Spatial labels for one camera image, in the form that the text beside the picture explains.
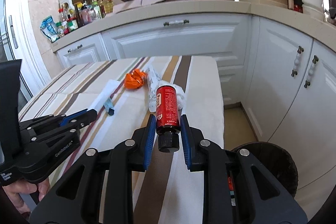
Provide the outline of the person's left hand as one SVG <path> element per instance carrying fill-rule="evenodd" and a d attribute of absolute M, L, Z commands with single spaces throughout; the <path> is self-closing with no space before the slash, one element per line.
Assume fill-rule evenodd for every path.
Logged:
<path fill-rule="evenodd" d="M 31 210 L 22 199 L 21 194 L 32 194 L 38 191 L 39 201 L 41 201 L 50 190 L 50 181 L 49 178 L 47 178 L 41 183 L 31 184 L 26 180 L 18 180 L 8 186 L 4 186 L 3 190 L 15 208 L 23 214 L 28 213 Z"/>

